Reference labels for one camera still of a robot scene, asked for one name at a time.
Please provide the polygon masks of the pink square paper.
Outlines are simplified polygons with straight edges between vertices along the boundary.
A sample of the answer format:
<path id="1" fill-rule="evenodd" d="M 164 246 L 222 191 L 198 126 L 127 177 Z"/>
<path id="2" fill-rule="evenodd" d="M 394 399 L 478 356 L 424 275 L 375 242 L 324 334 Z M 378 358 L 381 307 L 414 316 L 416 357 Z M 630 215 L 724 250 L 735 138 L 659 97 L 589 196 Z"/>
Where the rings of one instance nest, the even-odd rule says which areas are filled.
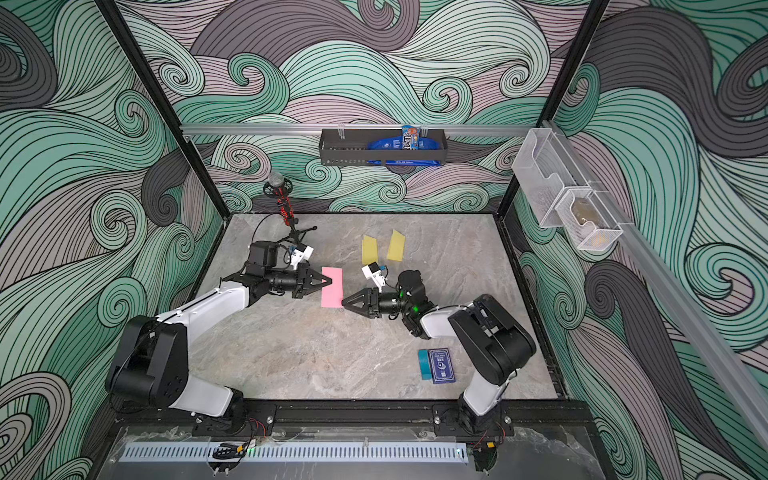
<path id="1" fill-rule="evenodd" d="M 336 267 L 323 267 L 321 273 L 331 279 L 331 283 L 322 288 L 321 306 L 323 308 L 341 308 L 344 297 L 343 270 Z"/>

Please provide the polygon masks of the light yellow square paper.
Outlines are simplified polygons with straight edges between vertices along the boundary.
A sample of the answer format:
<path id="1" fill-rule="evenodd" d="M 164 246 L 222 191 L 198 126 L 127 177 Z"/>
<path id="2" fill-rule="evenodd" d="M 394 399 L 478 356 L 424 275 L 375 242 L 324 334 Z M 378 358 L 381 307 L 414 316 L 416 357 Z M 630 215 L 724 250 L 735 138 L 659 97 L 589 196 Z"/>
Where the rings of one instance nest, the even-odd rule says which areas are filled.
<path id="1" fill-rule="evenodd" d="M 362 264 L 369 265 L 378 262 L 377 239 L 368 235 L 362 238 Z"/>

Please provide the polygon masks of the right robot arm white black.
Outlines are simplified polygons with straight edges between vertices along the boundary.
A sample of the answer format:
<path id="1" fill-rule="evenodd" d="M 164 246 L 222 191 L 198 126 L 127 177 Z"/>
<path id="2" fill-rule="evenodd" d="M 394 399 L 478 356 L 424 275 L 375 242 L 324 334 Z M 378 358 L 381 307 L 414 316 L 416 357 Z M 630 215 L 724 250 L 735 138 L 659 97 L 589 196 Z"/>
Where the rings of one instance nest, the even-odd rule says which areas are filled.
<path id="1" fill-rule="evenodd" d="M 366 318 L 400 319 L 421 339 L 455 338 L 474 368 L 459 397 L 459 412 L 476 425 L 502 400 L 509 383 L 536 353 L 528 331 L 490 294 L 457 306 L 429 300 L 421 272 L 404 270 L 390 292 L 363 288 L 341 301 L 344 309 Z"/>

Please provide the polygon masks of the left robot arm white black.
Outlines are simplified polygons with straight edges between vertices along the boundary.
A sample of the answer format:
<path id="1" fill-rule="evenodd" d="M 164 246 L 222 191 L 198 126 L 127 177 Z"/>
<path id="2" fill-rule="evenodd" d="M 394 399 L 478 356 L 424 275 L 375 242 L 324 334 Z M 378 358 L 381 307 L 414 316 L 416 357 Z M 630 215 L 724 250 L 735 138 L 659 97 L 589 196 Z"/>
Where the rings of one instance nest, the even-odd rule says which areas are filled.
<path id="1" fill-rule="evenodd" d="M 231 315 L 270 294 L 301 299 L 329 287 L 333 279 L 313 269 L 308 246 L 277 266 L 280 245 L 256 241 L 244 265 L 220 279 L 213 290 L 171 311 L 138 315 L 123 328 L 105 380 L 108 397 L 142 407 L 176 409 L 223 417 L 234 406 L 235 390 L 198 378 L 189 370 L 189 348 Z"/>

